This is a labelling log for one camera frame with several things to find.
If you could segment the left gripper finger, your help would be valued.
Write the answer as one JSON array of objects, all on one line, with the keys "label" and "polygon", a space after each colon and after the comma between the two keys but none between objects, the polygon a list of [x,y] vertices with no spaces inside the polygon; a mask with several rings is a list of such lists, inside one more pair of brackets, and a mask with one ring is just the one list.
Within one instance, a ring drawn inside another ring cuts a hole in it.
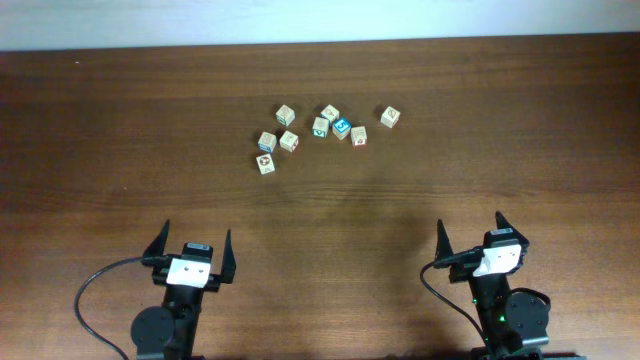
[{"label": "left gripper finger", "polygon": [[221,265],[220,277],[221,283],[232,284],[236,272],[236,259],[232,247],[232,234],[231,230],[227,231],[225,246],[223,252],[223,259]]},{"label": "left gripper finger", "polygon": [[159,234],[144,250],[141,260],[143,266],[161,266],[165,263],[166,254],[164,253],[164,250],[168,239],[169,229],[170,220],[167,219]]}]

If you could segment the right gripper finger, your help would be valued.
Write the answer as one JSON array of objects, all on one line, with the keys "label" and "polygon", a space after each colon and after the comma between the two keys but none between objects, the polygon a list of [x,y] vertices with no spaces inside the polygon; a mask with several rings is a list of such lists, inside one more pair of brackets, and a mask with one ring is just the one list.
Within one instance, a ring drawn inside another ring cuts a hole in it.
[{"label": "right gripper finger", "polygon": [[443,268],[448,266],[453,256],[454,253],[444,223],[439,219],[437,221],[437,244],[433,267]]},{"label": "right gripper finger", "polygon": [[518,230],[509,223],[509,221],[500,211],[495,212],[495,220],[496,220],[496,226],[497,226],[497,229],[495,230],[495,232],[498,235],[518,233]]}]

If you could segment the wooden block red 6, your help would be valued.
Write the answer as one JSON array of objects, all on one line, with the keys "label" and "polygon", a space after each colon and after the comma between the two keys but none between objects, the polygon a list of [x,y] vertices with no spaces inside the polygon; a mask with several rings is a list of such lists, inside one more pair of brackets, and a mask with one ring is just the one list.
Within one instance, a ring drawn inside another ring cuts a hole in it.
[{"label": "wooden block red 6", "polygon": [[364,146],[367,144],[368,136],[365,126],[353,127],[350,135],[353,146]]}]

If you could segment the wooden block K blue 2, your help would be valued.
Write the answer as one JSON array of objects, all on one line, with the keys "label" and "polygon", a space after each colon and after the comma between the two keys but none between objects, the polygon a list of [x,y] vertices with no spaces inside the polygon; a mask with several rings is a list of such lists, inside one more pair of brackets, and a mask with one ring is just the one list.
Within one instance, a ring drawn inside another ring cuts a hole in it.
[{"label": "wooden block K blue 2", "polygon": [[399,118],[400,118],[400,112],[397,109],[391,106],[388,106],[382,112],[380,122],[389,128],[393,128],[398,122]]}]

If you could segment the wooden block blue 5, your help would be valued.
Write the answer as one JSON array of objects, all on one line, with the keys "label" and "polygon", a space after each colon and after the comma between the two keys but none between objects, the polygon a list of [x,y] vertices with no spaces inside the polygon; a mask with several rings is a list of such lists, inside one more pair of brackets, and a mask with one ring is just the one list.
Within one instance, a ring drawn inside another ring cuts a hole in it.
[{"label": "wooden block blue 5", "polygon": [[345,139],[351,131],[351,123],[344,117],[335,120],[332,124],[332,132],[339,139]]}]

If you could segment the wooden block green letter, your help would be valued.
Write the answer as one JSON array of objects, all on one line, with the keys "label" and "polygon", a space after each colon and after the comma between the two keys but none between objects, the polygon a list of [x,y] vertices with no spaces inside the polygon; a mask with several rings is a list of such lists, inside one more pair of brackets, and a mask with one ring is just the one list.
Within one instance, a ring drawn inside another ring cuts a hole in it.
[{"label": "wooden block green letter", "polygon": [[316,137],[326,138],[330,128],[330,121],[323,117],[316,117],[312,126],[312,134]]}]

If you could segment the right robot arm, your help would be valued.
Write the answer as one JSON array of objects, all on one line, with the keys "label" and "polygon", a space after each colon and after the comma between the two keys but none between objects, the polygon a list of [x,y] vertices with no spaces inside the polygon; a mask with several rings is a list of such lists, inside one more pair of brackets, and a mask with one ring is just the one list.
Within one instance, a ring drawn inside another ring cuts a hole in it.
[{"label": "right robot arm", "polygon": [[546,328],[550,298],[529,288],[512,288],[508,277],[523,266],[530,245],[499,212],[496,228],[484,234],[483,243],[455,253],[444,223],[437,222],[435,269],[447,268],[449,281],[467,283],[478,319],[472,325],[484,347],[480,359],[540,359],[540,348],[549,343]]}]

